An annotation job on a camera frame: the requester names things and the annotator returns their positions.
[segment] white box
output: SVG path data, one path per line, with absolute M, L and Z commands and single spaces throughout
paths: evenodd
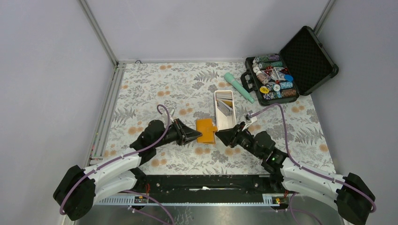
M 218 109 L 217 101 L 215 99 L 216 93 L 231 94 L 231 98 L 232 98 L 232 107 L 231 108 L 233 111 L 230 116 L 226 116 Z M 236 125 L 234 94 L 231 90 L 216 90 L 214 92 L 214 108 L 215 108 L 215 121 L 216 121 L 218 130 L 230 129 Z

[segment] poker chip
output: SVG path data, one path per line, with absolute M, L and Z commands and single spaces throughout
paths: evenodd
M 269 90 L 273 90 L 273 87 L 276 83 L 275 82 L 268 82 L 265 87 L 268 88 Z
M 257 79 L 258 79 L 262 84 L 267 84 L 268 81 L 269 81 L 269 79 L 268 79 L 263 73 L 261 73 L 261 71 L 260 71 L 260 73 L 257 75 Z
M 281 94 L 280 91 L 276 91 L 275 94 L 276 94 L 276 96 L 277 96 L 278 98 L 282 98 L 282 94 Z
M 278 61 L 279 60 L 279 55 L 278 54 L 271 54 L 271 55 L 256 56 L 256 58 L 254 58 L 254 60 L 256 62 Z
M 271 66 L 273 67 L 283 67 L 283 64 L 281 61 L 276 61 L 276 62 L 271 62 Z
M 287 89 L 287 90 L 282 91 L 283 97 L 292 97 L 292 96 L 296 96 L 296 95 L 297 95 L 297 92 L 295 89 Z
M 279 85 L 281 86 L 281 89 L 288 89 L 293 87 L 293 83 L 290 81 L 281 82 L 279 83 Z
M 270 66 L 271 66 L 271 63 L 269 63 L 269 62 L 260 62 L 259 63 L 259 68 L 260 69 L 264 69 L 264 68 L 270 67 Z
M 271 100 L 271 96 L 269 94 L 264 94 L 264 98 L 267 100 Z
M 261 92 L 261 93 L 264 93 L 264 94 L 268 94 L 268 93 L 269 93 L 269 89 L 268 89 L 267 87 L 265 87 L 265 86 L 262 86 L 262 87 L 260 88 L 260 92 Z
M 275 85 L 273 86 L 273 90 L 274 90 L 274 91 L 280 91 L 280 89 L 281 89 L 281 86 L 279 86 L 279 84 L 275 84 Z
M 278 95 L 276 94 L 276 92 L 272 92 L 270 94 L 271 94 L 271 99 L 278 98 Z
M 287 81 L 293 81 L 293 77 L 289 74 L 285 75 L 285 80 Z

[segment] floral tablecloth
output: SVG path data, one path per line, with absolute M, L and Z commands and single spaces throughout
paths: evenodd
M 237 122 L 244 121 L 243 116 L 249 110 L 257 112 L 263 106 L 254 93 L 253 104 L 243 98 L 223 75 L 230 72 L 239 80 L 245 70 L 242 62 L 127 64 L 103 156 L 107 158 L 128 148 L 151 120 L 163 120 L 156 111 L 157 104 L 174 108 L 174 118 L 194 129 L 196 119 L 215 120 L 214 91 L 233 90 Z M 283 104 L 283 108 L 292 156 L 301 163 L 334 173 L 311 97 L 301 96 L 296 102 Z M 278 108 L 259 115 L 249 130 L 252 134 L 266 130 L 276 146 L 286 151 Z M 218 139 L 216 142 L 216 145 L 192 142 L 186 146 L 159 147 L 156 156 L 140 168 L 146 174 L 170 175 L 267 173 L 260 160 L 249 152 L 240 147 L 225 147 Z

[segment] gray wall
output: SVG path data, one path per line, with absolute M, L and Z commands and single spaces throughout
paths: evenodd
M 328 0 L 88 0 L 120 60 L 228 60 L 275 53 Z
M 82 165 L 112 65 L 76 0 L 0 3 L 0 224 L 54 225 Z
M 320 35 L 339 74 L 313 100 L 338 172 L 376 196 L 367 224 L 396 224 L 398 1 L 337 1 Z

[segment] purple cable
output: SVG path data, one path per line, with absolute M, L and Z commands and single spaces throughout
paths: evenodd
M 296 194 L 297 194 L 297 192 L 294 193 L 294 194 L 290 197 L 289 208 L 290 208 L 291 216 L 293 216 L 293 219 L 296 221 L 296 223 L 297 223 L 298 225 L 301 225 L 300 222 L 297 220 L 296 216 L 295 216 L 294 213 L 293 213 L 293 205 L 292 205 L 292 203 L 293 203 L 293 197 L 296 196 Z
M 323 175 L 323 174 L 320 174 L 320 173 L 318 173 L 318 172 L 315 172 L 315 171 L 312 171 L 312 170 L 310 170 L 310 169 L 308 169 L 308 168 L 305 168 L 305 167 L 303 167 L 303 166 L 300 166 L 300 164 L 299 164 L 298 162 L 296 162 L 296 161 L 293 159 L 293 157 L 292 157 L 291 154 L 290 154 L 290 151 L 289 151 L 289 148 L 288 148 L 288 144 L 287 144 L 287 127 L 286 127 L 286 120 L 285 120 L 285 115 L 284 115 L 284 113 L 283 113 L 283 108 L 282 108 L 282 106 L 281 106 L 280 104 L 275 103 L 275 104 L 272 104 L 272 105 L 270 105 L 270 106 L 267 106 L 267 107 L 265 107 L 264 109 L 262 109 L 262 110 L 260 110 L 260 111 L 258 111 L 258 112 L 256 112 L 256 113 L 254 113 L 254 114 L 249 115 L 249 118 L 252 118 L 252 117 L 254 117 L 254 116 L 257 116 L 257 115 L 259 115 L 260 113 L 263 113 L 264 111 L 266 111 L 267 109 L 269 109 L 269 108 L 271 108 L 271 107 L 273 107 L 273 106 L 278 106 L 278 107 L 281 109 L 283 127 L 284 127 L 284 130 L 285 130 L 286 152 L 287 152 L 287 154 L 288 154 L 290 160 L 293 162 L 293 164 L 296 165 L 296 166 L 298 166 L 298 167 L 300 167 L 301 169 L 303 169 L 303 170 L 305 170 L 305 171 L 308 171 L 308 172 L 310 172 L 310 173 L 312 173 L 312 174 L 315 174 L 315 175 L 317 175 L 317 176 L 319 176 L 319 177 L 322 177 L 322 178 L 324 178 L 324 179 L 333 181 L 334 179 L 331 178 L 331 177 L 325 176 L 325 175 Z M 376 204 L 375 204 L 375 202 L 374 202 L 369 196 L 367 196 L 365 193 L 363 193 L 363 192 L 361 192 L 360 190 L 356 189 L 355 187 L 353 187 L 353 186 L 351 186 L 351 185 L 345 183 L 344 181 L 336 180 L 336 183 L 339 183 L 339 184 L 341 184 L 341 185 L 344 185 L 344 186 L 346 186 L 346 187 L 348 187 L 348 188 L 354 190 L 355 192 L 357 192 L 358 194 L 360 194 L 360 195 L 363 196 L 364 198 L 366 198 L 366 199 L 372 204 L 372 206 L 373 206 L 373 209 L 370 211 L 370 213 L 376 212 Z
M 166 135 L 166 133 L 167 133 L 167 131 L 168 131 L 167 128 L 168 128 L 168 126 L 170 125 L 170 114 L 169 114 L 167 108 L 166 108 L 164 105 L 157 105 L 157 106 L 156 106 L 156 109 L 158 110 L 158 112 L 160 112 L 159 106 L 162 107 L 162 108 L 166 111 L 166 114 L 167 114 L 167 126 L 166 126 L 166 129 L 164 130 L 163 134 L 161 135 L 161 137 L 160 137 L 158 140 L 156 140 L 154 143 L 152 143 L 151 145 L 149 145 L 149 146 L 147 146 L 147 147 L 145 147 L 145 148 L 143 148 L 143 149 L 140 149 L 140 150 L 138 150 L 138 151 L 134 151 L 134 152 L 131 152 L 131 153 L 129 153 L 129 154 L 126 154 L 126 155 L 124 155 L 124 157 L 126 157 L 126 156 L 132 156 L 132 155 L 138 154 L 138 153 L 140 153 L 140 152 L 142 152 L 142 151 L 145 151 L 145 150 L 148 150 L 148 149 L 152 148 L 152 147 L 155 146 L 157 143 L 159 143 L 159 142 L 161 141 L 161 139 Z M 113 163 L 113 162 L 115 162 L 115 161 L 121 159 L 121 158 L 122 158 L 122 157 L 119 156 L 119 157 L 116 157 L 116 158 L 114 158 L 114 159 L 111 159 L 111 160 L 105 162 L 104 164 L 102 164 L 102 165 L 100 165 L 100 166 L 97 167 L 97 171 L 100 170 L 100 169 L 102 169 L 103 167 L 105 167 L 105 166 L 107 166 L 107 165 L 109 165 L 109 164 L 111 164 L 111 163 Z M 63 207 L 65 207 L 65 203 L 66 203 L 66 201 L 69 199 L 69 197 L 70 197 L 70 195 L 72 194 L 72 192 L 77 188 L 77 186 L 79 186 L 79 184 L 80 184 L 82 181 L 84 181 L 84 179 L 86 179 L 88 176 L 90 176 L 90 175 L 93 174 L 93 173 L 95 173 L 95 170 L 92 170 L 92 171 L 88 172 L 86 175 L 84 175 L 84 176 L 83 176 L 78 182 L 76 182 L 76 184 L 70 189 L 70 191 L 68 192 L 68 194 L 66 194 L 65 198 L 64 198 L 63 201 L 62 201 L 61 207 L 60 207 L 60 214 L 61 214 L 61 215 L 66 215 L 66 213 L 63 211 Z
M 293 210 L 292 208 L 290 208 L 290 210 L 294 211 L 294 212 L 301 212 L 301 213 L 307 214 L 307 215 L 311 216 L 312 218 L 314 218 L 319 223 L 319 225 L 323 225 L 322 222 L 314 214 L 312 214 L 310 212 L 307 212 L 304 210 Z
M 130 191 L 130 190 L 124 190 L 123 192 L 131 193 L 131 194 L 135 194 L 135 195 L 140 195 L 140 196 L 143 196 L 143 197 L 145 197 L 147 199 L 150 199 L 150 200 L 156 202 L 167 213 L 168 217 L 170 217 L 172 225 L 174 225 L 176 223 L 174 221 L 174 218 L 171 216 L 170 212 L 166 209 L 166 207 L 164 207 L 160 202 L 158 202 L 156 199 L 152 198 L 151 196 L 147 196 L 145 194 L 141 194 L 141 193 L 138 193 L 138 192 L 135 192 L 135 191 Z M 149 215 L 149 214 L 144 213 L 144 212 L 141 212 L 141 213 L 143 213 L 144 215 L 150 216 L 150 217 L 152 217 L 152 218 L 154 218 L 154 219 L 156 219 L 156 220 L 158 220 L 158 221 L 160 221 L 162 223 L 168 224 L 168 223 L 162 221 L 161 219 L 159 219 L 159 218 L 157 218 L 155 216 Z

